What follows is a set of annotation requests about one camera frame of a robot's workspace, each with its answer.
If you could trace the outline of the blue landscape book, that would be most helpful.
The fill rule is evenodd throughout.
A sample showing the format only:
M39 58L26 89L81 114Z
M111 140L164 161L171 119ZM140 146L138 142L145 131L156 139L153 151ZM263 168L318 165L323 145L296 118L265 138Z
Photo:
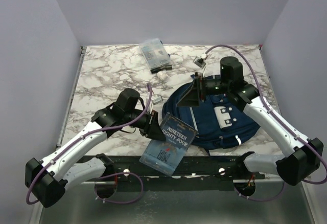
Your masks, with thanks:
M151 140L139 162L172 176L198 131L170 113L165 115L160 128L165 140Z

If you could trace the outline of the navy blue student backpack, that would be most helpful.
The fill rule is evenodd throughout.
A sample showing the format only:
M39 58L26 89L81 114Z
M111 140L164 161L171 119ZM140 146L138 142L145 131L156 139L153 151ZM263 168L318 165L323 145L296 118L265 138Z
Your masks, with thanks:
M194 146L206 151L238 147L255 136L260 126L228 101L225 94L207 96L199 107L177 107L182 93L190 86L177 88L163 104L161 116L177 117L198 131Z

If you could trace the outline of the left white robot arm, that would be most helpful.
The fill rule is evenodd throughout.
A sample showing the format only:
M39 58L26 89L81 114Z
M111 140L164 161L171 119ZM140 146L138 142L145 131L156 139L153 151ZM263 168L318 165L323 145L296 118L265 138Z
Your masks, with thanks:
M158 122L158 113L136 109L142 98L134 89L126 88L111 105L98 110L87 125L64 146L44 157L26 163L25 185L28 188L26 202L34 195L45 208L54 205L66 190L87 180L100 178L103 181L113 176L113 162L104 154L98 154L89 162L78 161L92 148L111 137L123 127L138 128L141 135L153 140L165 141Z

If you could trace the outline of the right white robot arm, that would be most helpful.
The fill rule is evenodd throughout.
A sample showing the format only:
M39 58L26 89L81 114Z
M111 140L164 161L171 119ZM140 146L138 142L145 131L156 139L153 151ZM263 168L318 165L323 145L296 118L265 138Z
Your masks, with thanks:
M244 80L243 66L235 57L220 61L220 79L207 79L196 73L192 84L182 94L178 107L198 107L208 95L225 94L231 104L252 118L278 145L281 155L251 152L236 164L235 173L246 179L254 172L278 175L295 186L325 165L323 143L310 139L291 126L263 98L258 86Z

